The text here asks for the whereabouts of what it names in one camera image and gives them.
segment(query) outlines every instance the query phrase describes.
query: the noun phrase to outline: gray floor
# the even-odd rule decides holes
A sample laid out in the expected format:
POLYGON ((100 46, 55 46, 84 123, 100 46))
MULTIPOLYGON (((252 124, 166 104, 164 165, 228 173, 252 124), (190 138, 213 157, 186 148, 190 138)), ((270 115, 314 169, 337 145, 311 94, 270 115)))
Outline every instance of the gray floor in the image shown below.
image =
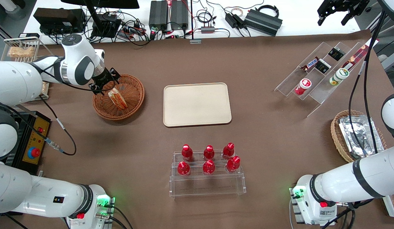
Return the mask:
MULTIPOLYGON (((36 0, 25 0, 25 2, 26 2, 26 7, 24 8, 24 11, 26 12, 26 17, 20 21, 15 21, 10 19, 9 17, 6 17, 6 14, 4 13, 4 9, 0 6, 0 24, 14 38, 18 37, 20 32, 23 32, 27 24, 27 21, 29 19, 29 16, 31 14, 31 11, 34 7, 34 4, 36 3, 36 0)), ((375 2, 376 0, 372 0, 369 5, 372 5, 375 2)), ((370 12, 363 12, 360 16, 355 17, 355 20, 357 21, 361 29, 366 29, 368 25, 375 19, 375 17, 381 12, 381 10, 382 8, 377 4, 372 7, 370 12)), ((383 26, 381 30, 389 28, 392 25, 394 25, 394 22, 389 21, 383 26)), ((389 44, 394 40, 394 29, 380 34, 378 38, 380 39, 380 41, 374 47, 375 52, 380 51, 385 45, 389 44)), ((3 43, 2 38, 0 38, 0 58, 2 56, 4 46, 5 44, 3 43)), ((378 55, 385 54, 389 56, 392 53, 394 53, 394 43, 387 46, 382 51, 378 52, 378 55)), ((390 73, 388 77, 394 87, 394 73, 390 73)))
MULTIPOLYGON (((10 17, 7 17, 5 13, 5 9, 0 6, 0 25, 6 30, 7 33, 12 38, 18 37, 18 35, 24 31, 26 27, 27 21, 29 20, 30 14, 33 11, 34 5, 36 4, 36 0, 25 0, 26 6, 24 7, 24 11, 26 12, 26 16, 19 21, 15 21, 10 17)), ((3 49, 5 48, 5 43, 3 39, 0 37, 0 58, 2 57, 3 49)))

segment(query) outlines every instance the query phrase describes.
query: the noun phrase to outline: wicker basket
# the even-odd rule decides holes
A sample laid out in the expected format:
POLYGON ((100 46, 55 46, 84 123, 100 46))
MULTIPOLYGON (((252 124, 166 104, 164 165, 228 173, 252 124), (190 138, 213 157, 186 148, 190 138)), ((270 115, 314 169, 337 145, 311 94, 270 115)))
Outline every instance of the wicker basket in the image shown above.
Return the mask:
MULTIPOLYGON (((115 88, 121 93, 125 99, 128 108, 124 110, 118 109, 108 96, 108 91, 95 94, 92 97, 92 105, 96 113, 104 119, 108 120, 121 120, 134 114, 139 110, 145 97, 145 90, 143 84, 135 77, 122 74, 118 79, 119 84, 115 88)), ((105 84, 104 88, 113 87, 114 82, 110 81, 105 84)))
MULTIPOLYGON (((341 154, 341 156, 347 161, 347 162, 353 162, 355 161, 354 158, 351 157, 349 154, 349 151, 347 149, 347 144, 345 143, 344 137, 342 136, 340 126, 338 125, 338 119, 348 116, 348 110, 341 111, 338 113, 335 118, 331 122, 331 136, 332 139, 334 140, 335 147, 337 148, 338 152, 341 154)), ((356 110, 351 110, 351 115, 363 115, 363 113, 356 111, 356 110)), ((386 142, 382 137, 382 133, 379 131, 378 128, 376 128, 377 133, 379 134, 379 137, 382 141, 383 148, 386 149, 386 142)))

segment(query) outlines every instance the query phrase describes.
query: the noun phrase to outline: white table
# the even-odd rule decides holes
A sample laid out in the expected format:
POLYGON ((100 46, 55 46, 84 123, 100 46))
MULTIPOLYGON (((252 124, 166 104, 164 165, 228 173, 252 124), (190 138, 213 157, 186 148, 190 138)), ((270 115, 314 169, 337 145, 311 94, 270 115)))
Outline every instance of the white table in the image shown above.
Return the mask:
MULTIPOLYGON (((122 9, 123 12, 132 14, 133 16, 140 19, 140 21, 145 24, 147 33, 150 33, 149 29, 149 12, 150 12, 150 0, 138 0, 140 9, 122 9)), ((196 15, 199 9, 202 9, 200 2, 195 2, 193 0, 193 13, 194 16, 196 15)), ((217 16, 215 19, 216 25, 215 28, 224 28, 228 29, 231 32, 231 37, 240 37, 241 35, 236 29, 231 29, 228 23, 225 21, 225 13, 223 9, 218 5, 213 5, 214 10, 211 6, 207 5, 205 0, 201 0, 203 6, 208 7, 208 11, 212 13, 214 16, 217 16)), ((253 6, 254 4, 261 3, 261 0, 211 0, 212 3, 219 3, 223 7, 227 6, 241 6, 244 8, 253 6)), ((337 12, 330 16, 328 16, 322 26, 317 24, 319 20, 317 9, 323 0, 266 0, 264 4, 275 5, 279 9, 279 18, 283 20, 283 23, 280 29, 277 32, 277 36, 291 36, 291 35, 313 35, 313 34, 333 34, 333 33, 350 33, 359 31, 359 27, 355 19, 351 19, 347 22, 345 26, 341 25, 341 20, 347 14, 347 12, 337 12)), ((37 0, 36 5, 34 6, 33 12, 30 15, 29 21, 26 25, 24 32, 37 32, 40 34, 40 39, 43 41, 44 44, 50 45, 54 44, 54 41, 51 40, 48 36, 42 34, 39 30, 40 24, 34 19, 33 14, 38 7, 41 8, 64 8, 64 9, 78 9, 79 6, 62 3, 60 0, 37 0)), ((274 16, 274 12, 270 9, 262 9, 262 13, 267 13, 269 15, 274 16)), ((248 9, 243 9, 243 16, 242 19, 245 18, 246 14, 248 13, 248 9)), ((131 18, 129 15, 124 15, 124 21, 127 21, 131 18)), ((194 20, 194 27, 195 21, 197 21, 197 28, 203 26, 203 23, 199 22, 196 18, 194 20)), ((93 20, 90 19, 88 22, 89 28, 92 28, 93 20)), ((191 17, 189 19, 189 30, 191 30, 191 17)), ((249 29, 252 36, 268 36, 264 33, 255 31, 253 29, 249 29)), ((248 36, 246 30, 242 30, 244 35, 248 36)), ((175 31, 172 34, 175 35, 183 35, 182 31, 175 31)), ((218 30, 212 34, 201 34, 201 32, 196 31, 194 33, 194 39, 196 38, 221 38, 227 37, 228 32, 225 30, 218 30)), ((101 42, 111 42, 110 38, 104 38, 101 42)))

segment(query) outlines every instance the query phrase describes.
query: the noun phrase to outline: red button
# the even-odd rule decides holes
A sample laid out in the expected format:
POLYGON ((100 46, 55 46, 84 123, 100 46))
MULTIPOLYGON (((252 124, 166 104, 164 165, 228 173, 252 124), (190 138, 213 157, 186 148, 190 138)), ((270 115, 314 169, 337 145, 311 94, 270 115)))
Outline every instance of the red button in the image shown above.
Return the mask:
POLYGON ((38 157, 38 156, 40 155, 40 149, 34 148, 34 149, 31 151, 31 155, 32 155, 33 157, 38 157))
POLYGON ((326 202, 321 202, 321 203, 320 203, 320 206, 321 206, 321 207, 327 207, 328 204, 327 204, 326 202))

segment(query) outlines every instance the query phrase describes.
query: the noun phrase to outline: brown tablecloth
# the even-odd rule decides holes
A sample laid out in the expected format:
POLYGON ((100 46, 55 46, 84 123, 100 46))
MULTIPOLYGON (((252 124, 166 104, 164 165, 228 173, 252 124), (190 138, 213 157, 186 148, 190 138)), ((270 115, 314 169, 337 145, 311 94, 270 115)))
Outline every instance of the brown tablecloth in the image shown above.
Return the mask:
MULTIPOLYGON (((48 103, 74 137, 73 157, 49 147, 43 153, 48 178, 72 183, 99 184, 135 229, 262 229, 290 228, 288 188, 305 174, 317 174, 346 162, 330 135, 334 116, 348 108, 348 98, 361 65, 309 118, 316 106, 294 95, 284 97, 274 88, 321 42, 348 46, 366 42, 368 31, 348 35, 153 41, 139 48, 130 43, 94 45, 105 50, 105 65, 141 80, 146 97, 141 109, 120 122, 101 119, 92 108, 92 93, 52 84, 48 103), (162 122, 163 89, 172 84, 224 82, 228 85, 232 122, 227 125, 167 128, 162 122), (234 142, 242 158, 247 193, 241 196, 169 197, 172 153, 185 143, 193 149, 234 142)), ((63 55, 61 46, 51 46, 63 55)), ((368 71, 371 116, 388 147, 394 139, 383 126, 380 109, 394 92, 375 54, 368 71)), ((364 111, 363 80, 353 108, 364 111)), ((55 120, 40 102, 29 103, 55 120)), ((72 144, 54 122, 50 137, 66 151, 72 144)), ((356 211, 354 229, 393 228, 380 200, 356 211)), ((18 216, 30 229, 65 229, 60 219, 18 216)), ((318 226, 296 225, 300 228, 318 226)), ((18 228, 0 217, 0 229, 18 228)))

